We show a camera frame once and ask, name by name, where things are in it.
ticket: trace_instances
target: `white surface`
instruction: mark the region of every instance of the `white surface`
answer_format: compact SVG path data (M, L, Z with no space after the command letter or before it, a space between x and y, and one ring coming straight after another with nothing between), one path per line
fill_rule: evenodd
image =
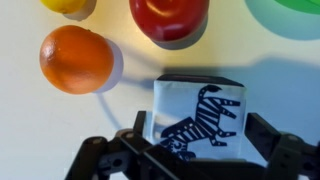
M248 89L247 111L316 144L320 16L275 1L210 3L203 37L189 48L169 51L140 32L126 0L98 0L82 21L51 12L37 0L1 0L0 179L63 179L85 138L111 139L118 129L132 127L138 110L152 110L153 80L166 72L239 81ZM40 45L49 32L67 24L97 32L121 50L122 76L112 89L74 96L44 78ZM262 162L248 142L242 153Z

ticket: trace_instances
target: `zebra drawing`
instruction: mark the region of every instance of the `zebra drawing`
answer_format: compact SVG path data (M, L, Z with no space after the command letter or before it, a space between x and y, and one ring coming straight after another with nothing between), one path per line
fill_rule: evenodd
M208 138L212 146L227 146L226 142L218 141L216 136L225 138L235 136L236 132L223 131L219 127L220 116L222 114L235 119L236 115L224 106L240 106L240 102L218 97L205 97L207 92L214 93L220 90L222 89L215 85L207 85L200 89L195 120L188 117L164 129L161 133L161 138L164 140L160 144L186 161L196 157L194 152L188 151L190 142Z

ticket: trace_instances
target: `green object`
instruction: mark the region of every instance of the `green object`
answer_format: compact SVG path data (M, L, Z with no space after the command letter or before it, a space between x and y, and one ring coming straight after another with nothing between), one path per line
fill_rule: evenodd
M276 0L278 3L310 14L320 14L320 0Z

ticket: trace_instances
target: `zebra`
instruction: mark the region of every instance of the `zebra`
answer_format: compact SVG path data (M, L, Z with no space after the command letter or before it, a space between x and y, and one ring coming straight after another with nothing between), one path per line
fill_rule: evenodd
M215 93L220 90L222 90L220 87L211 84L201 88L198 93L195 120L187 117L164 129L161 138L165 139L160 144L186 161L196 158L194 152L188 151L190 142L209 138L212 146L227 146L226 142L218 141L216 136L225 138L235 136L236 132L223 131L219 127L220 116L223 114L235 119L236 115L224 106L240 106L240 102L204 96L207 92Z

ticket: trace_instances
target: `orange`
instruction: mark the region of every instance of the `orange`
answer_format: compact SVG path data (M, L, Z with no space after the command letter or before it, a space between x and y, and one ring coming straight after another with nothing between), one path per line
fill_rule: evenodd
M73 25L52 31L40 49L44 76L70 94L99 89L109 78L113 63L112 49L101 35Z

